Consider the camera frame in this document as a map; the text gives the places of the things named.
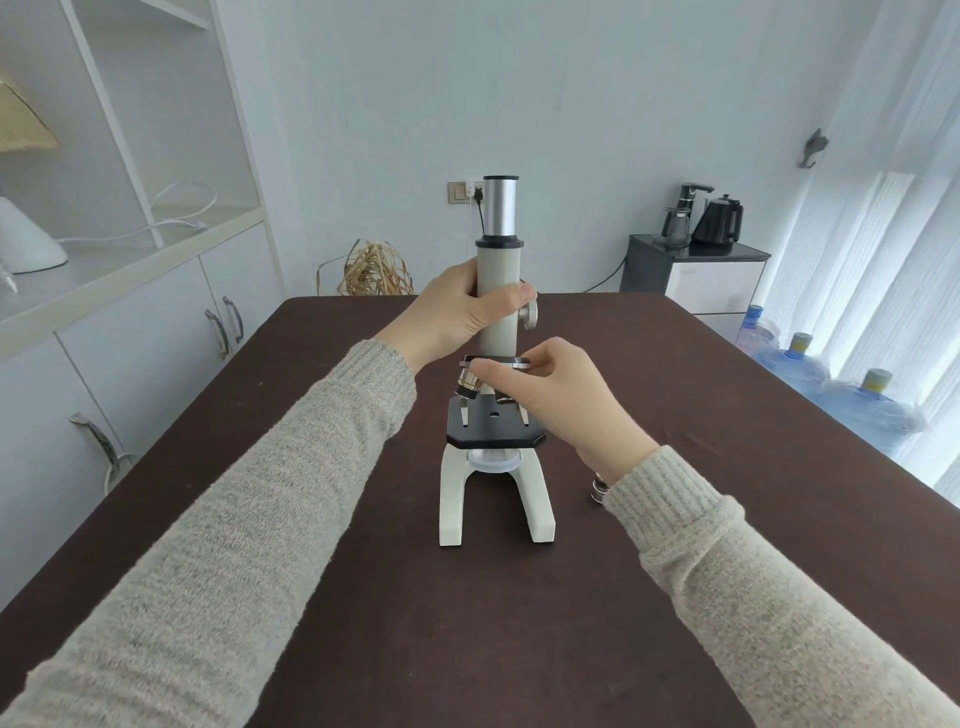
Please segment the ribbed cuff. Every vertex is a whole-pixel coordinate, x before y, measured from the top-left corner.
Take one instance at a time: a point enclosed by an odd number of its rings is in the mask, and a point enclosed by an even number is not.
[[[643,553],[701,519],[721,499],[673,448],[664,446],[620,478],[604,501]]]
[[[400,429],[417,398],[417,385],[407,360],[376,339],[351,347],[326,378],[342,381],[386,406],[391,435]]]

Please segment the black power cord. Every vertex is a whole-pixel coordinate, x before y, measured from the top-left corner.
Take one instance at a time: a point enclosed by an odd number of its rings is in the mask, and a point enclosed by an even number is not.
[[[590,288],[588,288],[586,291],[584,291],[584,293],[589,293],[589,292],[592,291],[594,288],[599,288],[599,287],[602,286],[604,283],[606,283],[608,280],[610,280],[611,278],[613,278],[613,277],[616,275],[616,272],[617,272],[618,270],[620,270],[620,269],[623,267],[623,264],[626,263],[626,262],[627,262],[627,257],[624,255],[624,256],[623,256],[623,260],[621,260],[621,261],[620,261],[620,264],[619,264],[618,266],[616,266],[616,268],[613,269],[613,272],[612,272],[611,274],[609,274],[606,278],[604,278],[603,280],[601,280],[601,281],[600,281],[599,283],[597,283],[596,285],[592,285]]]
[[[477,187],[473,190],[473,199],[477,201],[477,209],[480,211],[480,232],[486,235],[487,226],[483,222],[483,206],[480,204],[483,202],[483,188]]]

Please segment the kettle handle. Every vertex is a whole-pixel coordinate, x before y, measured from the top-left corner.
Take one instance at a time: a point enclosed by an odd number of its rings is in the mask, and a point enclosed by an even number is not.
[[[740,223],[743,222],[743,205],[731,206],[730,217],[727,218],[727,234],[724,238],[728,242],[740,242]]]

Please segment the sleeve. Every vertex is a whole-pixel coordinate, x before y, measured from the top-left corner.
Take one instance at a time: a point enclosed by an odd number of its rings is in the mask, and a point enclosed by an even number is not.
[[[757,725],[960,725],[946,695],[673,449],[621,479],[607,507]]]
[[[416,390],[355,346],[137,562],[0,716],[28,726],[242,726]]]

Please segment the microscope base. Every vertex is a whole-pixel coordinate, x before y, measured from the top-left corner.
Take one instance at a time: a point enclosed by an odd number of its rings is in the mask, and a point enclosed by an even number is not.
[[[447,445],[440,466],[440,545],[459,546],[464,537],[464,488],[474,472],[468,451]],[[546,490],[540,459],[534,449],[520,451],[520,465],[510,472],[527,514],[530,538],[535,544],[553,541],[557,522]]]

